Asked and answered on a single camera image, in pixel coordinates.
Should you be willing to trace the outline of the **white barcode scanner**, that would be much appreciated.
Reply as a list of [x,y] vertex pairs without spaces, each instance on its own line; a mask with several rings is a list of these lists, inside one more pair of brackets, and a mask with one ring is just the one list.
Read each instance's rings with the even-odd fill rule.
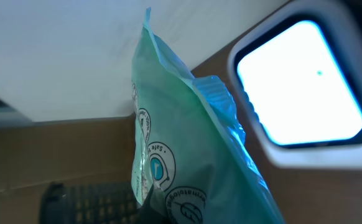
[[275,166],[362,170],[361,18],[343,1],[292,1],[232,48],[231,83]]

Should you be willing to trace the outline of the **teal wet wipes pack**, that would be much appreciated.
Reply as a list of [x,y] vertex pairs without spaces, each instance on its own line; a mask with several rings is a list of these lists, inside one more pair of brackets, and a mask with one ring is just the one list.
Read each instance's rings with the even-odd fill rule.
[[282,223],[216,76],[194,77],[150,27],[132,59],[138,223]]

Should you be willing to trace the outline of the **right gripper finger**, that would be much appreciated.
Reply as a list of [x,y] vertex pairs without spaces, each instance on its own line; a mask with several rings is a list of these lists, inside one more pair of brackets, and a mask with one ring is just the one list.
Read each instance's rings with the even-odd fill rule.
[[66,186],[51,183],[40,204],[40,224],[134,223],[139,204],[131,184]]

